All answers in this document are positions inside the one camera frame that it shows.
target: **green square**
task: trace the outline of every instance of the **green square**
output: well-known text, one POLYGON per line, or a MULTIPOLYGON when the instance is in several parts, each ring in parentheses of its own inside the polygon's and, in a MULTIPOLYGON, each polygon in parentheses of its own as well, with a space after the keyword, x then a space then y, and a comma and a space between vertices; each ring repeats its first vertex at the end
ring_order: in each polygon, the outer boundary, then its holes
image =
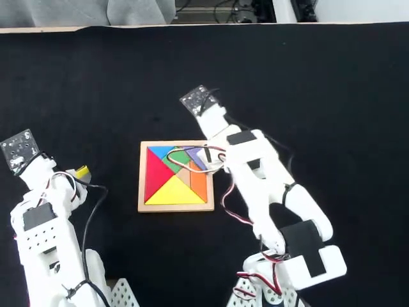
MULTIPOLYGON (((190 161, 190 157, 184 151, 171 153, 171 158, 183 164, 186 164, 190 161)), ((165 163, 171 170, 173 170, 175 174, 181 169, 181 166, 172 163, 167 159, 167 157, 164 157, 162 159, 162 162, 165 163)))

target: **black tablecloth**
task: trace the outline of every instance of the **black tablecloth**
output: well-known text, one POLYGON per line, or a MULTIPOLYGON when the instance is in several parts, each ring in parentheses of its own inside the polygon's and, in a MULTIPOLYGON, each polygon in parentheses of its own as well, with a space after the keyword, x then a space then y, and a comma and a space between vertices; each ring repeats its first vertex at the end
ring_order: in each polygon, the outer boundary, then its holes
MULTIPOLYGON (((30 128, 61 167, 110 189, 89 234, 108 278, 142 307, 224 306, 252 230, 211 213, 138 214, 139 143, 203 138, 178 102, 220 88, 230 115, 296 154, 293 172, 334 226, 345 277, 313 306, 400 306, 408 233, 409 24, 89 28, 0 35, 0 139, 30 128)), ((10 210, 26 191, 0 163, 2 306, 27 306, 10 210)), ((215 199, 228 186, 215 176, 215 199)), ((78 236, 97 199, 72 214, 78 236)), ((238 193, 228 206, 245 212, 238 193)), ((277 224, 285 212, 273 208, 277 224)))

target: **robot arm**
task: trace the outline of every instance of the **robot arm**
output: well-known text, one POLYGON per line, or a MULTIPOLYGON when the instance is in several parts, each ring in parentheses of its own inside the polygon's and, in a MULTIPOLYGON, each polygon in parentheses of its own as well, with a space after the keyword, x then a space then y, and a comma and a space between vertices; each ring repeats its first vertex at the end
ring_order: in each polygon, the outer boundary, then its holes
MULTIPOLYGON (((208 145, 226 149, 225 172, 230 173, 247 205, 256 238, 273 254, 290 254, 291 259, 277 265, 281 283, 298 290, 345 274, 339 248, 323 244, 333 234, 328 217, 294 181, 264 134, 230 125, 224 118, 226 109, 204 86, 181 102, 195 116, 208 145), (303 222, 279 230, 269 214, 271 203, 282 203, 303 222)), ((198 156, 209 169, 221 165, 217 153, 208 159, 203 150, 198 156)))
MULTIPOLYGON (((90 180, 87 168, 58 171, 53 158, 41 153, 29 130, 2 142, 9 167, 30 191, 11 212, 20 262, 24 266, 31 307, 104 306, 96 292, 84 285, 81 251, 71 212, 84 203, 90 180)), ((97 252, 86 251, 90 280, 110 298, 104 266, 97 252)))

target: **tangram puzzle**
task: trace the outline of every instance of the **tangram puzzle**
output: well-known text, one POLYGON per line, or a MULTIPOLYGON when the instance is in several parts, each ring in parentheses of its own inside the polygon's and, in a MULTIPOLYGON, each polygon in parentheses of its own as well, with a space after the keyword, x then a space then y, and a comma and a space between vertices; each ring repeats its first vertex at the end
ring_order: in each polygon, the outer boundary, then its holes
POLYGON ((196 170, 206 170, 197 157, 205 141, 146 141, 141 143, 139 167, 139 212, 214 210, 213 178, 194 173, 167 159, 174 148, 186 151, 171 153, 171 158, 196 170))

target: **purple triangle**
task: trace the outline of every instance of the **purple triangle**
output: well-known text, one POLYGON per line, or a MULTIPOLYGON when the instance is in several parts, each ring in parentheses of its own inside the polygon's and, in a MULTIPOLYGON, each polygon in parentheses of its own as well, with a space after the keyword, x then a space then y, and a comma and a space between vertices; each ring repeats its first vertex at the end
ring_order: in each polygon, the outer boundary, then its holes
POLYGON ((186 150, 186 154, 193 160, 193 162, 195 162, 195 164, 202 170, 206 170, 207 167, 206 165, 202 162, 202 160, 197 156, 197 153, 199 151, 201 151, 203 148, 200 147, 192 147, 192 146, 182 146, 182 148, 184 149, 188 149, 186 150))

